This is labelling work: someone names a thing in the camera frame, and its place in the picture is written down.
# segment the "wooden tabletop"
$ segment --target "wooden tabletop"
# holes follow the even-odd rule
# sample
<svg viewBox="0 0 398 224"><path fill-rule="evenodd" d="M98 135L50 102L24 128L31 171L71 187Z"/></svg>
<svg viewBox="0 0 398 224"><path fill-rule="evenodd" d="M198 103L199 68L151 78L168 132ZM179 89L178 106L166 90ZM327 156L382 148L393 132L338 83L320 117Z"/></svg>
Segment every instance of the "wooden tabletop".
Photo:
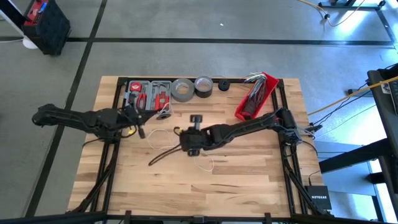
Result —
<svg viewBox="0 0 398 224"><path fill-rule="evenodd" d="M117 80L118 77L102 77L94 110L112 107ZM284 79L284 83L289 109L297 125L307 126L308 117L299 80ZM194 96L186 103L172 100L174 115L163 121L150 119L144 126L146 139L140 139L137 134L122 139L109 214L124 215L126 210L131 210L134 215L263 217L269 212L272 217L290 217L278 137L271 130L238 137L221 149L208 151L208 156L202 151L200 156L192 158L180 151L151 167L147 165L162 152L151 148L148 141L155 148L177 144L178 137L173 134L173 127L186 129L191 126L191 114L203 115L201 128L240 122L234 117L234 112L250 88L251 84L234 83L228 91L222 92L215 85L209 98ZM281 106L279 91L277 98ZM271 98L259 114L269 112L273 112ZM169 134L156 131L149 137L155 129L166 129ZM86 140L92 139L95 137L88 134ZM303 140L313 144L311 138L303 136ZM308 175L320 170L318 159L310 146L300 144L297 148L305 185L308 184ZM103 143L98 141L84 147L69 210L77 207L94 186L102 150ZM211 169L212 159L214 169L205 171ZM312 175L311 181L313 185L321 185L320 173ZM296 211L300 213L297 189L293 184L292 188ZM99 210L103 193L104 187L99 198Z"/></svg>

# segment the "tape roll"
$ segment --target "tape roll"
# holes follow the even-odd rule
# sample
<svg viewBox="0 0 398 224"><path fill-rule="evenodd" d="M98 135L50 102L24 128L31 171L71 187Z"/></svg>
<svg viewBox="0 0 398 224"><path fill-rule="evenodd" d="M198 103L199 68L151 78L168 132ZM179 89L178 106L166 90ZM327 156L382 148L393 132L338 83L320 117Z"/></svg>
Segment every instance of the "tape roll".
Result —
<svg viewBox="0 0 398 224"><path fill-rule="evenodd" d="M229 90L230 85L231 85L231 83L229 82L229 80L223 78L218 82L218 89L221 91L227 91L227 90Z"/></svg>
<svg viewBox="0 0 398 224"><path fill-rule="evenodd" d="M186 93L179 93L178 89L185 87L188 89ZM186 78L179 78L172 83L171 93L172 97L178 102L187 102L193 98L193 93L195 92L195 86L191 80Z"/></svg>
<svg viewBox="0 0 398 224"><path fill-rule="evenodd" d="M195 80L195 93L200 98L208 98L213 92L213 80L209 77L198 77Z"/></svg>

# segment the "red tray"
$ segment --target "red tray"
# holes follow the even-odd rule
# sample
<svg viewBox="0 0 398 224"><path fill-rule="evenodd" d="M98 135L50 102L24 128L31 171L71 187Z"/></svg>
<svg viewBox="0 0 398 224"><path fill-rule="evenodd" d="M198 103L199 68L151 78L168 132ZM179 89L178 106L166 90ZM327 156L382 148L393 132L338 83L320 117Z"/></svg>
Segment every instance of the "red tray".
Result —
<svg viewBox="0 0 398 224"><path fill-rule="evenodd" d="M266 97L264 98L264 101L261 103L261 106L256 110L256 112L254 112L253 118L257 117L257 115L260 112L262 106L264 105L264 103L266 103L266 100L268 99L269 95L271 95L272 91L274 91L275 87L279 83L278 79L266 74L265 72L263 72L263 74L267 77L267 81L265 83L265 86L266 86ZM238 106L238 108L236 108L236 111L235 111L235 117L241 119L242 121L245 121L245 119L244 119L243 115L241 114L241 112L242 112L242 110L244 108L244 105L246 104L248 98L249 98L249 93L246 94L246 96L244 97L243 101Z"/></svg>

